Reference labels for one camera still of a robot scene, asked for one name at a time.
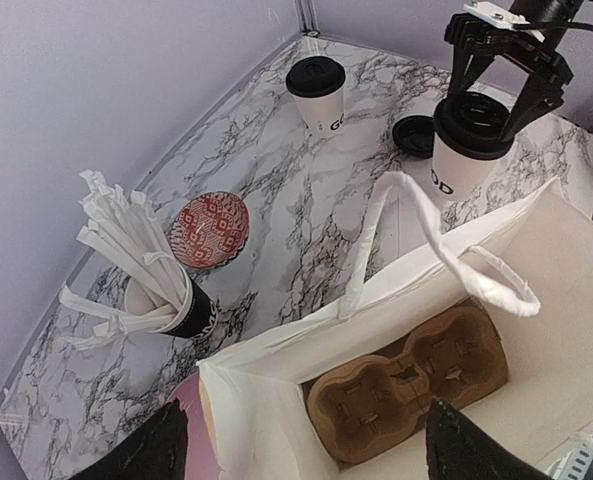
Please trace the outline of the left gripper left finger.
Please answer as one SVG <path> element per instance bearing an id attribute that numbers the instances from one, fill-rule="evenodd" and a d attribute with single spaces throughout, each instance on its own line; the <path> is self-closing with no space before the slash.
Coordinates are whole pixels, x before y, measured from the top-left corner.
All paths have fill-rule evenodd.
<path id="1" fill-rule="evenodd" d="M 184 479 L 187 426 L 188 418 L 180 402 L 168 402 L 73 479 Z"/>

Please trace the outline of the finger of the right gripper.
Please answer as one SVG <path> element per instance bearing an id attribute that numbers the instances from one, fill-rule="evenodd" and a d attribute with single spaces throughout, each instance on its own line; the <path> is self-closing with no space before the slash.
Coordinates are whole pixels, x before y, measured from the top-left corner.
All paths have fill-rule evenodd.
<path id="1" fill-rule="evenodd" d="M 468 91 L 494 60 L 493 55 L 474 54 L 465 48 L 455 46 L 448 95 Z"/>
<path id="2" fill-rule="evenodd" d="M 499 140 L 507 142 L 530 123 L 559 107 L 559 86 L 551 78 L 528 76 L 505 122 Z"/>

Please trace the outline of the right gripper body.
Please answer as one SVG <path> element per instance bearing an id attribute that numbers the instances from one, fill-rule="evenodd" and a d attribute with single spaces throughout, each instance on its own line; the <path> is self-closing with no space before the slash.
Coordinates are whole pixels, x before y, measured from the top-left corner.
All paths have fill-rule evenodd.
<path id="1" fill-rule="evenodd" d="M 502 57 L 523 70 L 524 93 L 536 94 L 544 105 L 562 105 L 563 87 L 573 73 L 566 60 L 545 48 L 534 37 L 496 28 L 481 19 L 455 21 L 455 91 L 469 89 L 494 62 Z"/>

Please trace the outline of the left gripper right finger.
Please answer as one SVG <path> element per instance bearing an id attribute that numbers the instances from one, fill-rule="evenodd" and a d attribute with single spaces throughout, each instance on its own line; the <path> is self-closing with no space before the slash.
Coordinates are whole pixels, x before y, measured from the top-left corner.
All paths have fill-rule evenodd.
<path id="1" fill-rule="evenodd" d="M 444 400 L 431 401 L 425 443 L 429 479 L 550 479 Z"/>

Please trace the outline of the cardboard cup carrier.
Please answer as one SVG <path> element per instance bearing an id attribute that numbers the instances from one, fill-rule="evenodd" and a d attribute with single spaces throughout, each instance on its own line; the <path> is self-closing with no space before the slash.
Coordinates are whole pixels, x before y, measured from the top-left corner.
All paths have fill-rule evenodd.
<path id="1" fill-rule="evenodd" d="M 303 384 L 308 417 L 331 458 L 366 462 L 424 429 L 434 398 L 457 409 L 503 387 L 500 334 L 469 297 L 408 335 Z"/>

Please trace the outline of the white paper coffee cup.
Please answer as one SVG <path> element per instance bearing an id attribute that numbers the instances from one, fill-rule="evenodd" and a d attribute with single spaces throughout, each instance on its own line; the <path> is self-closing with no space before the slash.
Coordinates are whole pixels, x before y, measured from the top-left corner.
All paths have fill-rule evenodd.
<path id="1" fill-rule="evenodd" d="M 344 123 L 344 88 L 320 97 L 293 94 L 297 109 L 308 129 L 317 138 L 334 136 Z"/>

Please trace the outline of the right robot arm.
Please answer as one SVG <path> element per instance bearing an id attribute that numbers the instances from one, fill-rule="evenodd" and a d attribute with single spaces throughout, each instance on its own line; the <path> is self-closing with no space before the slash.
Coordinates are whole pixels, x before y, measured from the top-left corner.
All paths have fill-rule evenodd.
<path id="1" fill-rule="evenodd" d="M 515 1 L 507 10 L 489 1 L 466 5 L 444 35 L 453 47 L 449 92 L 468 90 L 501 57 L 527 74 L 499 132 L 501 141 L 559 108 L 573 73 L 557 47 L 569 30 L 593 33 L 592 24 L 574 20 L 581 6 L 580 1 Z"/>

